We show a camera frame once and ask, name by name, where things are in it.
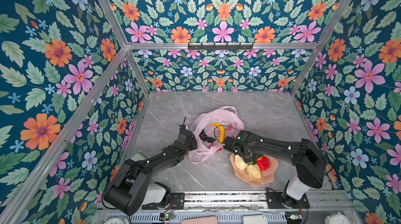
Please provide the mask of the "pale round fake fruit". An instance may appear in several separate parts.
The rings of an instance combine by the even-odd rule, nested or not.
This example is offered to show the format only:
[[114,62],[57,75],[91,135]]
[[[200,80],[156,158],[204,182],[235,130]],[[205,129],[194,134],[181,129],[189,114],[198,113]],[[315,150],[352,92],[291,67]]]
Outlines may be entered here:
[[246,163],[241,156],[235,155],[234,156],[234,166],[239,171],[244,171],[248,167],[248,163]]

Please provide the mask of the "beige fake potato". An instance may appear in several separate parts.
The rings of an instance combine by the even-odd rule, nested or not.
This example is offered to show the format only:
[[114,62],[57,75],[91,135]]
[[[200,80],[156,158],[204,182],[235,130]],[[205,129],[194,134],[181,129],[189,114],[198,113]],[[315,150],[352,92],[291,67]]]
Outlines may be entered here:
[[246,172],[252,179],[259,180],[262,178],[262,172],[257,164],[249,164],[246,168]]

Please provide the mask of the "red fake fruit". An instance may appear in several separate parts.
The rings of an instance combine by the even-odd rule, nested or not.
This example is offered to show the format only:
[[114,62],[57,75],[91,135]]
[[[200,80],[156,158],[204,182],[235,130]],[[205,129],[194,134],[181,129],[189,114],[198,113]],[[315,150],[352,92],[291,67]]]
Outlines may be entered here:
[[256,164],[261,171],[266,171],[271,167],[270,160],[266,156],[259,158]]

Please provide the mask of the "pink plastic bag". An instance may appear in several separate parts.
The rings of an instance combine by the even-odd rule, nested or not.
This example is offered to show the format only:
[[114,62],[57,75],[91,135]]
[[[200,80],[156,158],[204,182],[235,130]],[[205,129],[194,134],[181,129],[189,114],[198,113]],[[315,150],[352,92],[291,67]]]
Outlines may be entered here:
[[210,124],[220,123],[225,128],[226,137],[236,137],[244,129],[244,123],[240,120],[237,110],[232,106],[223,106],[208,113],[202,113],[190,126],[190,131],[195,135],[197,149],[189,152],[189,159],[193,164],[199,164],[211,158],[223,150],[223,144],[216,139],[214,143],[203,142],[199,134],[204,129],[206,134],[214,137]]

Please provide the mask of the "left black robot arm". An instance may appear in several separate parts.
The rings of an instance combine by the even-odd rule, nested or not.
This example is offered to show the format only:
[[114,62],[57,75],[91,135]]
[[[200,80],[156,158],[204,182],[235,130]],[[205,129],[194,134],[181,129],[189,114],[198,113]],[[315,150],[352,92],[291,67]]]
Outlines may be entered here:
[[197,149],[196,138],[185,124],[180,125],[178,138],[160,154],[149,159],[126,160],[106,187],[102,200],[127,215],[136,213],[144,202],[153,176],[174,167]]

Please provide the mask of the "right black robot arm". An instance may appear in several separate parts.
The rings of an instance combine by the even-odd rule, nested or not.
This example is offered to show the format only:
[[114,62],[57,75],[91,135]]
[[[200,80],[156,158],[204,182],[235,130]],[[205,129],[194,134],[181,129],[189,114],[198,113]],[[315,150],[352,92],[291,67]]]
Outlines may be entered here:
[[268,189],[270,208],[309,207],[306,193],[309,189],[323,186],[327,160],[321,151],[308,139],[300,142],[284,142],[262,137],[249,131],[240,131],[237,137],[226,137],[225,150],[241,157],[248,164],[256,164],[262,156],[287,160],[296,168],[297,175],[289,181],[282,193]]

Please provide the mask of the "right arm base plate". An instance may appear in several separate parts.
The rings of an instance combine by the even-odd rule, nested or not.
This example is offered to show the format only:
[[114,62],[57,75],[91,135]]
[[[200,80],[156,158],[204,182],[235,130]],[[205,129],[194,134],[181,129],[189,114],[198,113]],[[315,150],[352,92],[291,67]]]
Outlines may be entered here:
[[286,192],[276,192],[266,189],[266,202],[269,209],[309,209],[310,204],[306,194],[300,200],[288,196]]

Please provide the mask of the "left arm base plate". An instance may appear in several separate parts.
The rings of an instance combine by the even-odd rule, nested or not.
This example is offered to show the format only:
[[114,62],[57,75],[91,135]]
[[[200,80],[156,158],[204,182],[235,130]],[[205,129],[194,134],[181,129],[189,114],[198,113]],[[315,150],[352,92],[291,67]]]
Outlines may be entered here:
[[185,193],[169,193],[160,203],[150,203],[142,206],[142,210],[182,210],[184,209]]

